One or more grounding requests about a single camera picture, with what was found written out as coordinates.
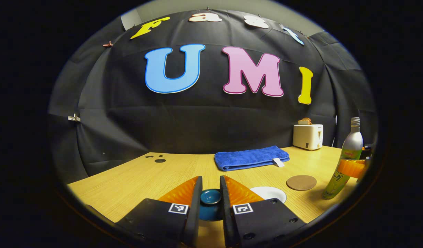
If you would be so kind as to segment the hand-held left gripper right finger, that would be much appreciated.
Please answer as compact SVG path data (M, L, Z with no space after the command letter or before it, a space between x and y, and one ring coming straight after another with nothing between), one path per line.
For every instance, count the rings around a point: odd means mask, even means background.
M220 177L226 248L272 248L305 225L280 199L255 200L237 192L237 184Z

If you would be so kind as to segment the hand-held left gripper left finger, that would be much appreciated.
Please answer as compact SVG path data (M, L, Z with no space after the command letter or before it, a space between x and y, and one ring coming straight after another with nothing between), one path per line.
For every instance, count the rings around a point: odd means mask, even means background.
M116 224L151 247L196 247L202 188L202 176L198 176L187 194L188 204L144 199Z

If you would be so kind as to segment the teal teacup lid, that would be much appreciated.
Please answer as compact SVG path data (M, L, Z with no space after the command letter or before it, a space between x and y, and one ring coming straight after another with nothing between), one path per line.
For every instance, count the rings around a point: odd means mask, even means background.
M199 197L199 219L202 221L221 221L223 219L223 200L218 189L203 190Z

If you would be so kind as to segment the silver green water bottle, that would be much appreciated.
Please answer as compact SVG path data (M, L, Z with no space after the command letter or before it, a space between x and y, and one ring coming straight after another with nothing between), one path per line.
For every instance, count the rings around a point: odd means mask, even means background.
M344 172L345 162L348 160L357 160L361 156L364 144L363 137L360 132L361 121L359 117L351 118L351 131L347 135L338 160L337 167L328 182L325 190L323 190L323 199L333 199L344 188L350 179L350 173Z

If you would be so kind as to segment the teal white teacup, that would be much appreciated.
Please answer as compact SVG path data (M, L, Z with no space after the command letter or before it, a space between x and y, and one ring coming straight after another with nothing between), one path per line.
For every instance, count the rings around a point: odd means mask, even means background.
M265 200L276 198L279 201L281 201L281 203L283 204L287 200L287 195L284 193L284 191L276 187L259 186L259 187L252 187L250 188L250 190Z

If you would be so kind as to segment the round brown coaster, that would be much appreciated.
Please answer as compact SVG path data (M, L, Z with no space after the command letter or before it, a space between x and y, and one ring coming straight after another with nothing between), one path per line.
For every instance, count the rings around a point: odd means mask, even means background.
M317 180L309 175L297 175L287 179L287 186L293 190L311 190L317 185Z

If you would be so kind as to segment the white toaster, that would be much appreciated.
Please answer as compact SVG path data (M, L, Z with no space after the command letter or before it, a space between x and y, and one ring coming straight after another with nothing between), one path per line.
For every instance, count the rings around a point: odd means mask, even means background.
M323 146L323 125L293 126L293 146L306 150L317 150Z

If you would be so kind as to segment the blue folded towel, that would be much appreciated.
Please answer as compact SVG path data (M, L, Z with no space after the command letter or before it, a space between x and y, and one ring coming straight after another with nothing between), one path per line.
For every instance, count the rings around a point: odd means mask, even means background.
M262 167L277 162L284 163L290 160L290 155L277 146L270 146L244 151L218 152L214 155L214 160L219 170L227 172Z

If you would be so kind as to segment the black backdrop cloth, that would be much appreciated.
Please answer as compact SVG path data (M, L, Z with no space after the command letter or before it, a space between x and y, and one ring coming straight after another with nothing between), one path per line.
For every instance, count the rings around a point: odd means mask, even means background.
M74 113L80 123L67 119ZM365 143L378 129L366 75L335 37L234 10L165 14L128 28L115 19L65 63L47 114L66 184L147 152L289 147L304 117L323 125L324 146L340 148L353 117Z

